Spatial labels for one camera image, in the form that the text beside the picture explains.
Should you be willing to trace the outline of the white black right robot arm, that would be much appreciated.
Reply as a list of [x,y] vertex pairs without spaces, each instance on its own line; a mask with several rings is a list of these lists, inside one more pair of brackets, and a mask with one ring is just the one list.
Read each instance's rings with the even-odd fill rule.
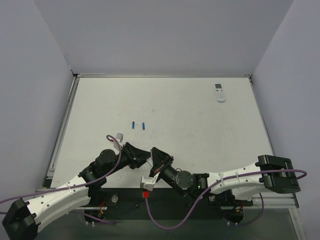
[[247,200],[263,192],[297,193],[301,190],[292,161],[273,155],[260,155],[257,162],[225,172],[190,173],[172,167],[174,158],[151,149],[150,177],[163,180],[183,196],[219,195],[230,191],[237,200]]

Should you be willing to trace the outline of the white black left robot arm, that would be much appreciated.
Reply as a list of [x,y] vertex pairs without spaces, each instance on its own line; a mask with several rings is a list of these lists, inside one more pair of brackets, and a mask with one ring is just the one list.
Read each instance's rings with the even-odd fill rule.
[[151,156],[150,152],[125,143],[115,153],[103,150],[99,156],[62,186],[13,198],[13,203],[2,220],[2,226],[11,240],[33,240],[51,222],[70,211],[90,204],[101,203],[102,185],[107,176],[125,168],[140,168]]

